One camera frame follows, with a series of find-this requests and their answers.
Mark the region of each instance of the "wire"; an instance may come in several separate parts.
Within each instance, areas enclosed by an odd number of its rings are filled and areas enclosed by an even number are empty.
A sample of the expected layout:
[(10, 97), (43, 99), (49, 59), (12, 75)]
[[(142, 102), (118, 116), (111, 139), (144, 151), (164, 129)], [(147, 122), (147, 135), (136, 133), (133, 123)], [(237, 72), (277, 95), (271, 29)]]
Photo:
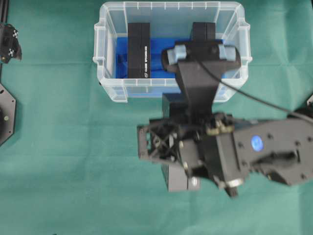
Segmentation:
[(302, 119), (302, 120), (305, 120), (305, 121), (307, 121), (307, 122), (313, 124), (313, 119), (310, 118), (310, 117), (308, 117), (308, 116), (306, 116), (306, 115), (293, 112), (293, 111), (291, 111), (291, 110), (289, 110), (289, 109), (285, 109), (285, 108), (280, 107), (280, 106), (278, 106), (278, 105), (272, 104), (272, 103), (270, 103), (270, 102), (267, 102), (267, 101), (265, 101), (265, 100), (262, 100), (262, 99), (260, 99), (260, 98), (255, 97), (255, 96), (252, 96), (252, 95), (250, 95), (250, 94), (248, 94), (248, 93), (246, 93), (246, 92), (243, 92), (243, 91), (241, 91), (241, 90), (238, 90), (237, 88), (235, 88), (235, 87), (233, 87), (233, 86), (231, 86), (231, 85), (228, 85), (227, 83), (223, 82), (220, 78), (218, 78), (217, 76), (215, 76), (213, 73), (211, 73), (211, 72), (206, 68), (206, 66), (203, 64), (202, 61), (200, 61), (200, 60), (198, 60), (197, 58), (195, 58), (194, 55), (191, 55), (191, 57), (192, 57), (194, 60), (196, 60), (196, 62), (203, 68), (203, 70), (204, 70), (208, 75), (210, 75), (214, 80), (219, 81), (220, 83), (222, 83), (224, 86), (227, 86), (228, 88), (230, 88), (230, 89), (232, 89), (232, 90), (234, 90), (234, 91), (236, 91), (236, 92), (238, 92), (238, 93), (240, 93), (240, 94), (242, 94), (242, 95), (244, 95), (244, 96), (246, 96), (246, 97), (248, 97), (248, 98), (250, 98), (250, 99), (252, 99), (252, 100), (255, 100), (255, 101), (259, 102), (259, 103), (265, 104), (265, 105), (270, 106), (270, 107), (272, 107), (272, 108), (274, 108), (274, 109), (278, 109), (278, 110), (283, 111), (283, 112), (285, 112), (285, 113), (287, 113), (287, 114), (289, 114), (289, 115), (292, 115), (292, 116), (294, 116), (294, 117), (300, 118), (300, 119)]

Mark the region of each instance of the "green cloth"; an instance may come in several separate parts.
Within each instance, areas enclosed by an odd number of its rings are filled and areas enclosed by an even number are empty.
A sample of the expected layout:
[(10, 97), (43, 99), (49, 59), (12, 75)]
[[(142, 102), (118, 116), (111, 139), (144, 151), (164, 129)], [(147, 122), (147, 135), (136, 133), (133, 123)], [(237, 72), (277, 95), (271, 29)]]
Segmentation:
[[(295, 109), (313, 93), (310, 0), (243, 0), (253, 61), (243, 90)], [(102, 0), (11, 0), (23, 60), (3, 66), (17, 99), (15, 134), (0, 148), (3, 235), (308, 235), (313, 182), (295, 187), (251, 174), (229, 199), (202, 180), (168, 193), (160, 166), (137, 157), (136, 126), (161, 99), (112, 102), (96, 78)], [(215, 111), (286, 115), (239, 94)]]

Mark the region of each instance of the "metal bracket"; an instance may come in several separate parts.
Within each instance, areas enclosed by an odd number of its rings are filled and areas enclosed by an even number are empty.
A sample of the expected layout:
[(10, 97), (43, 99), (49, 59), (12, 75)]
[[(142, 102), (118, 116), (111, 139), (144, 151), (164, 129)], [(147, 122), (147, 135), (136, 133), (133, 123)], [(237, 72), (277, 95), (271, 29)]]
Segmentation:
[(14, 133), (15, 107), (15, 98), (0, 84), (0, 109), (3, 113), (3, 130), (0, 133), (0, 145)]

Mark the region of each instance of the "black block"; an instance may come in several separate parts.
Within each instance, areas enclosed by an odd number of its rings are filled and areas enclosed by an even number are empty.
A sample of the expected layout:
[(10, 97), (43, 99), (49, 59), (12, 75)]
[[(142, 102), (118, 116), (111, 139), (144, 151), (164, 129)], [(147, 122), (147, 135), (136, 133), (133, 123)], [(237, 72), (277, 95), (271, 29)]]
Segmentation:
[(151, 78), (150, 24), (128, 23), (128, 78)]

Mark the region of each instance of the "clear plastic bin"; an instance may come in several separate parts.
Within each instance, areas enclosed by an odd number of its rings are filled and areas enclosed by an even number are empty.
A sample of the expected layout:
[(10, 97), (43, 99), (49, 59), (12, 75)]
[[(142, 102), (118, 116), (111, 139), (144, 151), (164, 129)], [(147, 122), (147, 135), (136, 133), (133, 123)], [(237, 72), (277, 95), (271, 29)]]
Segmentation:
[[(107, 2), (100, 8), (100, 20), (94, 26), (94, 57), (97, 77), (115, 102), (128, 97), (161, 97), (177, 93), (175, 79), (119, 79), (115, 77), (115, 48), (118, 37), (127, 37), (128, 23), (150, 23), (151, 37), (189, 38), (193, 22), (215, 22), (216, 38), (234, 45), (241, 55), (242, 66), (228, 72), (223, 81), (240, 88), (248, 79), (250, 25), (245, 10), (237, 2)], [(229, 100), (235, 92), (220, 85), (215, 102)]]

